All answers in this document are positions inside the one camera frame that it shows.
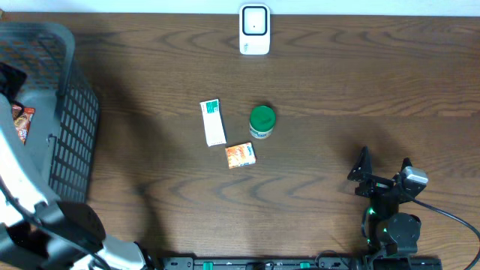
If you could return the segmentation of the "green lid white jar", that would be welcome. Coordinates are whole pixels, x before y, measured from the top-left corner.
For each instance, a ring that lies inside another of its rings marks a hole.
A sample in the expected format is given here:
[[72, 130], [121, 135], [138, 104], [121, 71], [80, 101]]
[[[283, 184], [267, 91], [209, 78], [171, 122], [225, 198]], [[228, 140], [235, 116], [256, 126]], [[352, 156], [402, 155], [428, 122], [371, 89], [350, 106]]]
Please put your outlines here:
[[250, 134], [256, 139], [269, 137], [276, 124], [275, 111], [269, 106], [256, 106], [252, 109], [249, 119]]

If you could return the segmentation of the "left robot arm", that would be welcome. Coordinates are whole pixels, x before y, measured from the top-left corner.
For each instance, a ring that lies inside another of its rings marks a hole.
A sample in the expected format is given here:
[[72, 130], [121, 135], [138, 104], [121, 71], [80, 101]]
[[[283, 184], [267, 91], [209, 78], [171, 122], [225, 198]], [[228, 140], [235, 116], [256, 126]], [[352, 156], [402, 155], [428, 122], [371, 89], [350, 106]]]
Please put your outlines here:
[[86, 203], [98, 99], [72, 64], [1, 62], [1, 261], [20, 269], [156, 269]]

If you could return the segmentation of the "white green medicine box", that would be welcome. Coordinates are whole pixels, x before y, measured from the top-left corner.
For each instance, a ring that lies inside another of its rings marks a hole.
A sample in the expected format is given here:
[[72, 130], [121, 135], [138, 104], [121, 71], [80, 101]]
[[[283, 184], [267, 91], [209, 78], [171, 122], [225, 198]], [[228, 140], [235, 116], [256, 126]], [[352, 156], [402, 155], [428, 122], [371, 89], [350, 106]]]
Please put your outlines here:
[[226, 136], [221, 118], [220, 101], [218, 99], [199, 103], [208, 147], [226, 144]]

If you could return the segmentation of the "small orange snack box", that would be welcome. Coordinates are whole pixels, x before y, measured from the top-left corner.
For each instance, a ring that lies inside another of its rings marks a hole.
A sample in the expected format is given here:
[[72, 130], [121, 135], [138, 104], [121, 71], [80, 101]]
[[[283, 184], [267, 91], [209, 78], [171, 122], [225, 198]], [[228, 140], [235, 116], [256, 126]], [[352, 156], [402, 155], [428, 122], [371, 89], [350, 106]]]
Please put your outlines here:
[[225, 149], [225, 152], [230, 169], [252, 165], [257, 162], [251, 142], [230, 146]]

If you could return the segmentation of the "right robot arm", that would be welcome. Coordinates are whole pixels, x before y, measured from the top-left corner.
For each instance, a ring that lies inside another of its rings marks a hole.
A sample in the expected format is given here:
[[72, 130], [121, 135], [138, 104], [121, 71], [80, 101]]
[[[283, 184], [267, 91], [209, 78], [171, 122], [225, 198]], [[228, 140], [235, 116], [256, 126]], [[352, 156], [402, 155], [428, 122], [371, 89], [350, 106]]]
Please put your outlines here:
[[358, 182], [357, 196], [370, 200], [361, 229], [373, 252], [384, 257], [416, 253], [422, 223], [415, 215], [400, 212], [399, 205], [413, 201], [426, 188], [426, 172], [415, 168], [406, 157], [400, 171], [392, 178], [374, 175], [371, 156], [365, 146], [347, 179]]

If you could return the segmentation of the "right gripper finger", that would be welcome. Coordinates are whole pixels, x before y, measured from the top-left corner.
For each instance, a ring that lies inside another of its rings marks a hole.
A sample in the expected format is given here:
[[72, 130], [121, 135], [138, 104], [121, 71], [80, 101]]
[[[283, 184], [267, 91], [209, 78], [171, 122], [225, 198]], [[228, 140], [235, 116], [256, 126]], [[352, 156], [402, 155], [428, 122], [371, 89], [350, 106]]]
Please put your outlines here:
[[408, 157], [403, 159], [400, 171], [393, 176], [393, 180], [411, 179], [413, 175], [413, 165]]
[[354, 182], [364, 182], [369, 179], [372, 173], [373, 169], [369, 149], [367, 146], [364, 146], [361, 149], [358, 160], [350, 170], [347, 179]]

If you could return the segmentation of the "red Top chocolate bar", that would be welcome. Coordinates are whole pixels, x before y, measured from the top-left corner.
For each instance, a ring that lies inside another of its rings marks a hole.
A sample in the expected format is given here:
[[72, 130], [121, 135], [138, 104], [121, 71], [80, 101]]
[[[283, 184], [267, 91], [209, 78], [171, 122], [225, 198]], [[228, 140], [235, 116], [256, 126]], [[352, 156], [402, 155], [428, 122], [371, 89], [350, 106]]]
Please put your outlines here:
[[26, 144], [34, 114], [35, 108], [19, 106], [16, 104], [12, 106], [14, 126], [23, 144]]

